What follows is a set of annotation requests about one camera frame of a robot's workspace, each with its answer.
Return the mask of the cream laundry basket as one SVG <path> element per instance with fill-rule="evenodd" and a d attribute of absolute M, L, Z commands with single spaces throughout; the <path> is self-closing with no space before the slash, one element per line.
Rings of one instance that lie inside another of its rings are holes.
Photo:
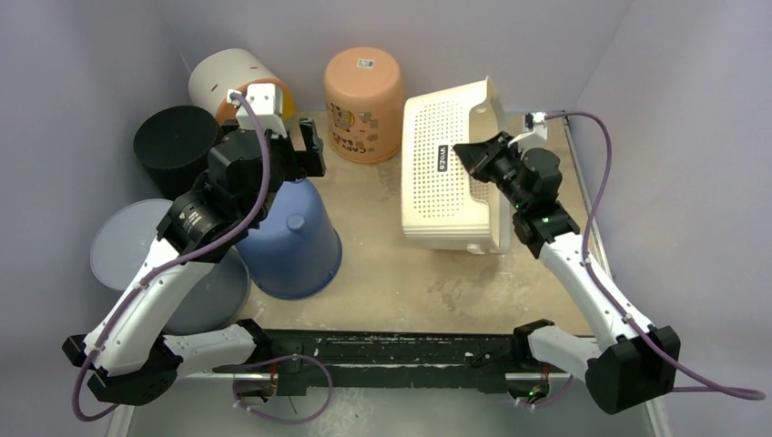
<path fill-rule="evenodd" d="M 507 119 L 490 77 L 409 98 L 401 136 L 401 227 L 425 248 L 505 254 L 509 204 L 492 183 L 469 176 L 456 144 L 494 137 Z"/>

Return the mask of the black large bucket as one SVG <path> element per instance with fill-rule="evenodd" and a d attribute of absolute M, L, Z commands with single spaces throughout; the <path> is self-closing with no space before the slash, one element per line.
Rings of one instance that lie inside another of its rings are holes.
<path fill-rule="evenodd" d="M 222 137 L 220 124 L 207 110 L 169 107 L 142 123 L 133 152 L 163 197 L 174 200 L 208 168 L 208 152 Z"/>

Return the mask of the blue bucket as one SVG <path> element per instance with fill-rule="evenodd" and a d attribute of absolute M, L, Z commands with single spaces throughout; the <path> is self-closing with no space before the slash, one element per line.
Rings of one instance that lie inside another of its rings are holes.
<path fill-rule="evenodd" d="M 257 287 L 282 300 L 320 292 L 342 262 L 340 236 L 307 179 L 284 183 L 267 217 L 236 248 Z"/>

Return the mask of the orange bucket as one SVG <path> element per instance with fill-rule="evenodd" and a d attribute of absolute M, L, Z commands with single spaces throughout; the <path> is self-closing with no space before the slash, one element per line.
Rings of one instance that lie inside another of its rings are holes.
<path fill-rule="evenodd" d="M 401 147 L 404 81 L 397 60 L 372 46 L 339 52 L 324 77 L 331 147 L 342 158 L 376 164 Z"/>

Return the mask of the grey lavender bucket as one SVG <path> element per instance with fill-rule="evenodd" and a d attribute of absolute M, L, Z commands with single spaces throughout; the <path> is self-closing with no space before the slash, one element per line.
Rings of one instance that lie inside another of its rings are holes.
<path fill-rule="evenodd" d="M 156 238 L 157 224 L 172 202 L 147 199 L 114 214 L 96 234 L 90 251 L 95 277 L 116 295 L 129 286 Z M 235 249 L 201 279 L 167 322 L 164 332 L 192 335 L 225 328 L 248 300 L 251 280 Z"/>

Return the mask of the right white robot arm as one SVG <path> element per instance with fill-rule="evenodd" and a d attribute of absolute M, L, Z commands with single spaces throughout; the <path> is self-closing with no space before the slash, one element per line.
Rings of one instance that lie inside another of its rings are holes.
<path fill-rule="evenodd" d="M 509 201 L 515 235 L 559 280 L 593 332 L 582 338 L 549 320 L 528 323 L 513 332 L 513 363 L 568 372 L 608 414 L 672 392 L 681 341 L 671 327 L 656 327 L 607 275 L 589 272 L 594 258 L 558 200 L 559 158 L 541 147 L 522 151 L 505 132 L 452 149 L 471 178 L 494 184 Z"/>

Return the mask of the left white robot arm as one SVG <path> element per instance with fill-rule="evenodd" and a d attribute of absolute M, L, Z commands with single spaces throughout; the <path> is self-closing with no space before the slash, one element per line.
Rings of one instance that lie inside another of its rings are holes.
<path fill-rule="evenodd" d="M 157 227 L 147 258 L 103 321 L 73 335 L 63 352 L 78 387 L 102 402 L 140 406 L 178 379 L 222 366 L 266 369 L 271 340 L 253 320 L 175 337 L 164 332 L 194 286 L 268 215 L 285 182 L 326 171 L 315 123 L 299 122 L 304 148 L 288 135 L 235 129 L 208 152 L 208 166 L 177 197 Z"/>

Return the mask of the white orange yellow drum toy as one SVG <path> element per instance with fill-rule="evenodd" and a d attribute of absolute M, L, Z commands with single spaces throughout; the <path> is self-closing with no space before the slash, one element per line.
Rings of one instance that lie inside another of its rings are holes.
<path fill-rule="evenodd" d="M 194 106 L 206 109 L 220 125 L 236 118 L 236 109 L 225 100 L 229 89 L 244 92 L 252 83 L 271 83 L 282 91 L 282 118 L 296 115 L 289 87 L 249 51 L 230 48 L 202 60 L 188 80 L 188 94 Z"/>

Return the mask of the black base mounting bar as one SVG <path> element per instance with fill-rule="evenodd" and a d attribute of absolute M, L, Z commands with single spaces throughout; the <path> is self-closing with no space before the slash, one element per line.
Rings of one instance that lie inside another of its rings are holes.
<path fill-rule="evenodd" d="M 565 375 L 519 356 L 510 334 L 265 329 L 259 340 L 247 364 L 214 372 L 273 375 L 281 396 L 328 386 L 526 396 Z"/>

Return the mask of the aluminium rail frame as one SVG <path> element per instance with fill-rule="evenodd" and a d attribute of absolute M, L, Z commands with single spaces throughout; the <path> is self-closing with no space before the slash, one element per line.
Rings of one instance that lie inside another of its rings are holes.
<path fill-rule="evenodd" d="M 529 114 L 525 131 L 501 131 L 446 147 L 472 178 L 493 184 L 513 207 L 519 241 L 561 282 L 588 320 L 577 337 L 550 320 L 512 334 L 264 330 L 254 320 L 175 337 L 163 328 L 195 284 L 268 214 L 282 184 L 320 177 L 325 167 L 315 124 L 303 118 L 305 149 L 263 132 L 229 133 L 193 188 L 161 219 L 145 265 L 112 312 L 65 351 L 100 401 L 145 405 L 175 382 L 203 371 L 265 371 L 279 395 L 310 387 L 510 389 L 507 374 L 525 368 L 564 371 L 597 405 L 616 414 L 674 389 L 681 341 L 627 300 L 593 268 L 587 238 L 558 201 L 559 158 L 528 139 L 546 132 L 546 115 Z"/>

